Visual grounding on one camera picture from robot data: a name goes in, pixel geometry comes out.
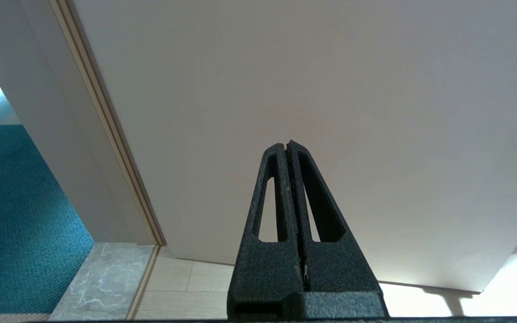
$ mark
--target door frame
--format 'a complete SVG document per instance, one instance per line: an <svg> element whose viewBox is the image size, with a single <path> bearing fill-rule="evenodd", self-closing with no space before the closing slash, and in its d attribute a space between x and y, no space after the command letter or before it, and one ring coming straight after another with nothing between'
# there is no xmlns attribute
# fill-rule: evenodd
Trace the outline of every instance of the door frame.
<svg viewBox="0 0 517 323"><path fill-rule="evenodd" d="M0 0L0 87L96 242L164 244L66 2Z"/></svg>

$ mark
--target light wood floor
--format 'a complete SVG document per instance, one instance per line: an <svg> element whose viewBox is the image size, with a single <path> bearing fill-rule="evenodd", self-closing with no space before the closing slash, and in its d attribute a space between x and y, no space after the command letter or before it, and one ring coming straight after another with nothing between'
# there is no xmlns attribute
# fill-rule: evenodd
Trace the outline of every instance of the light wood floor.
<svg viewBox="0 0 517 323"><path fill-rule="evenodd" d="M232 266L175 259L162 248L135 319L226 319ZM481 294L380 284L392 317L517 315L517 249Z"/></svg>

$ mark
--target teal carpet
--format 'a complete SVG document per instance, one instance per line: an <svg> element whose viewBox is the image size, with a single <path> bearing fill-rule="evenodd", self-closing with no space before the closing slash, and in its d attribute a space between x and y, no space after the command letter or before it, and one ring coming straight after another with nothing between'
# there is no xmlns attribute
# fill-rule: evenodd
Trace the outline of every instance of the teal carpet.
<svg viewBox="0 0 517 323"><path fill-rule="evenodd" d="M23 126L0 126L0 313L51 313L93 244Z"/></svg>

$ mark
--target gray marble tile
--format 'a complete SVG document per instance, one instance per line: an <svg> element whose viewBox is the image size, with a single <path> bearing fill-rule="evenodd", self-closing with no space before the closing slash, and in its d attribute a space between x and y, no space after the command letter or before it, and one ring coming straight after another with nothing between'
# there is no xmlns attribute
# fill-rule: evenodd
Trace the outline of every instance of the gray marble tile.
<svg viewBox="0 0 517 323"><path fill-rule="evenodd" d="M95 244L49 321L125 319L152 251L152 245Z"/></svg>

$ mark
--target carpet pattern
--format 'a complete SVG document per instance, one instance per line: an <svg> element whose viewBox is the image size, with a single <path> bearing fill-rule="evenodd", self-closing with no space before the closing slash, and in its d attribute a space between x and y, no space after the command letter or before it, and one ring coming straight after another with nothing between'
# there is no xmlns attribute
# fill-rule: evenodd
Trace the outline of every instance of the carpet pattern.
<svg viewBox="0 0 517 323"><path fill-rule="evenodd" d="M51 313L93 244L23 126L0 125L0 313Z"/></svg>

